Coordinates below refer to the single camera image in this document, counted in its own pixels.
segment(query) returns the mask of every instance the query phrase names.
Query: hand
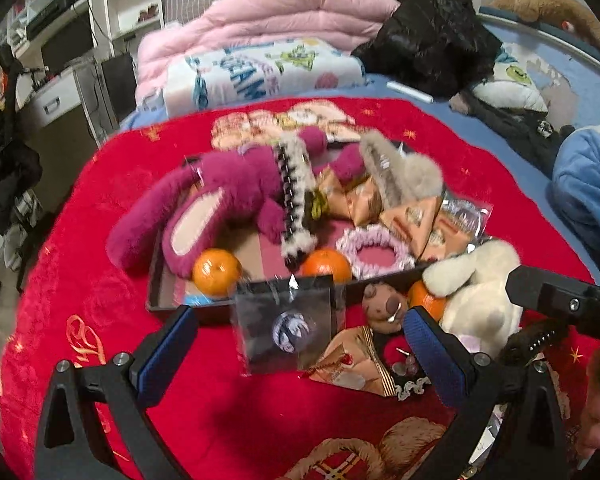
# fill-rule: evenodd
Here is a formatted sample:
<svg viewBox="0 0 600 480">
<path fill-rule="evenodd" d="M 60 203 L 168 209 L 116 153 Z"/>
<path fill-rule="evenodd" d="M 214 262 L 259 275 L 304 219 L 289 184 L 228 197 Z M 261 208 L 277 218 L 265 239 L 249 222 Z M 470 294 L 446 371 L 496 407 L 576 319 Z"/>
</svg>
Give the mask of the hand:
<svg viewBox="0 0 600 480">
<path fill-rule="evenodd" d="M 600 348 L 596 350 L 587 365 L 589 388 L 587 402 L 582 412 L 582 427 L 576 442 L 576 451 L 581 458 L 589 458 L 600 449 Z"/>
</svg>

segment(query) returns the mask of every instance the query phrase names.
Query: red blanket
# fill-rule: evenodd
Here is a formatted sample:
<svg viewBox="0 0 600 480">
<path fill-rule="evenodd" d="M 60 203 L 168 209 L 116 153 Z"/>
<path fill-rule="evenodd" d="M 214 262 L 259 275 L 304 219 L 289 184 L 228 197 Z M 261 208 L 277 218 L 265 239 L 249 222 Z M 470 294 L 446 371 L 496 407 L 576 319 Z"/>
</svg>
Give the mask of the red blanket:
<svg viewBox="0 0 600 480">
<path fill-rule="evenodd" d="M 281 112 L 300 101 L 280 100 L 242 110 Z M 358 124 L 376 127 L 432 156 L 455 192 L 492 204 L 487 231 L 512 243 L 523 263 L 591 280 L 577 254 L 492 155 L 467 145 L 405 101 L 332 101 Z M 212 124 L 226 113 L 199 113 L 121 134 L 93 157 L 79 177 L 30 273 L 17 327 L 2 360 L 0 437 L 9 464 L 23 480 L 32 476 L 36 425 L 54 365 L 61 359 L 81 366 L 104 363 L 117 352 L 132 351 L 160 327 L 144 309 L 146 273 L 129 276 L 115 269 L 106 257 L 105 240 L 150 184 L 181 164 L 184 156 L 210 149 Z M 355 308 L 351 314 L 349 324 L 360 320 Z M 584 366 L 594 346 L 592 340 L 572 336 L 550 355 L 570 400 L 572 423 L 582 408 Z M 342 462 L 347 478 L 372 478 L 383 466 L 397 467 L 384 445 L 387 435 L 383 437 L 393 425 L 410 416 L 443 425 L 450 421 L 431 387 L 422 396 L 400 402 L 315 383 L 297 374 L 244 378 L 239 370 L 232 330 L 203 328 L 163 402 L 150 411 L 168 446 L 197 480 L 274 479 L 327 438 L 359 440 L 342 441 L 348 451 L 324 460 L 323 449 L 316 450 L 309 460 L 319 463 L 314 473 Z M 101 411 L 123 470 L 137 478 L 109 414 Z M 389 437 L 408 425 L 408 421 L 397 424 Z M 290 476 L 300 478 L 307 467 L 302 462 Z"/>
</svg>

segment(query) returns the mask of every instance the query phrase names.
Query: screw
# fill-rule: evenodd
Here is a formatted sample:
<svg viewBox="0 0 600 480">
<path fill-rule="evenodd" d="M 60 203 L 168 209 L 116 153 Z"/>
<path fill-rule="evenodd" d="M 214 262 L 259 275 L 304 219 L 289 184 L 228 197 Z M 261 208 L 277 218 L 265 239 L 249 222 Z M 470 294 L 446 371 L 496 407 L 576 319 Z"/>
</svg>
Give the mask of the screw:
<svg viewBox="0 0 600 480">
<path fill-rule="evenodd" d="M 113 364 L 116 366 L 124 366 L 129 362 L 131 356 L 126 352 L 120 352 L 113 356 Z"/>
<path fill-rule="evenodd" d="M 71 366 L 71 363 L 69 361 L 67 361 L 66 359 L 64 359 L 56 365 L 56 370 L 58 370 L 60 373 L 62 373 L 62 372 L 67 371 L 70 366 Z"/>
<path fill-rule="evenodd" d="M 491 364 L 491 358 L 483 352 L 478 352 L 474 355 L 474 362 L 478 366 L 489 366 Z"/>
<path fill-rule="evenodd" d="M 478 468 L 475 465 L 469 465 L 462 473 L 462 478 L 471 478 L 478 472 Z"/>
<path fill-rule="evenodd" d="M 544 361 L 534 361 L 534 368 L 536 372 L 544 374 L 546 372 L 546 363 Z"/>
</svg>

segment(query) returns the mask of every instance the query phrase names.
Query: pink quilt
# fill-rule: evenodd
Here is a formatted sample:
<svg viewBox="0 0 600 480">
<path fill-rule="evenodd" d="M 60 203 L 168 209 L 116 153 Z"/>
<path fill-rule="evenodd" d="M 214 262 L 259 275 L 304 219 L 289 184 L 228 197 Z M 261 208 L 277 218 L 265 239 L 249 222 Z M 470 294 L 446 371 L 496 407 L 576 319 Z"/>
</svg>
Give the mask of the pink quilt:
<svg viewBox="0 0 600 480">
<path fill-rule="evenodd" d="M 319 38 L 350 51 L 376 36 L 396 0 L 217 0 L 187 25 L 148 34 L 138 51 L 136 101 L 161 89 L 177 57 L 289 38 Z"/>
</svg>

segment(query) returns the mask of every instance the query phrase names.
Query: desk drawer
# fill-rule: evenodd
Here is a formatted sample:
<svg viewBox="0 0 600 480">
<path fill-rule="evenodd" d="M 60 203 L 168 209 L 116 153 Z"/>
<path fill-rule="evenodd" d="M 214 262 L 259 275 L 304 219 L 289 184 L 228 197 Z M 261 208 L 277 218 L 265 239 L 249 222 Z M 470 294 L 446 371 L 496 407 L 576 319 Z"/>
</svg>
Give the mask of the desk drawer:
<svg viewBox="0 0 600 480">
<path fill-rule="evenodd" d="M 77 106 L 80 106 L 80 94 L 74 72 L 69 72 L 32 97 L 19 112 L 20 127 L 26 134 L 31 134 Z"/>
</svg>

